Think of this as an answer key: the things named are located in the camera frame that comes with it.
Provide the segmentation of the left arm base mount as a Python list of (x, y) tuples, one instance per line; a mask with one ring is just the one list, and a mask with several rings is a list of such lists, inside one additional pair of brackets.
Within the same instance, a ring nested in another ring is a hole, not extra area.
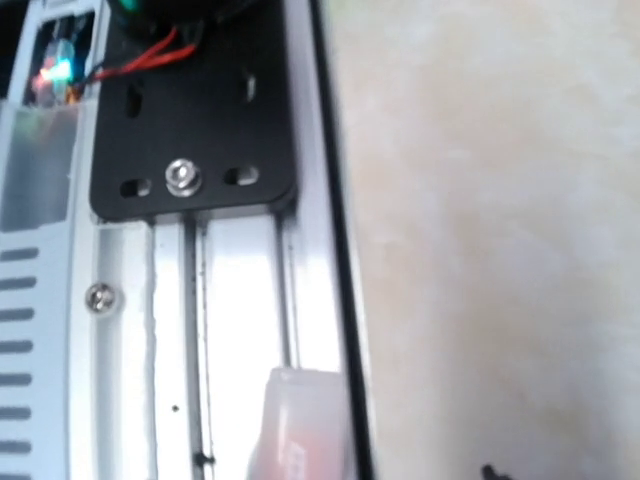
[(285, 9), (207, 26), (197, 52), (105, 80), (89, 202), (107, 221), (277, 211), (295, 196)]

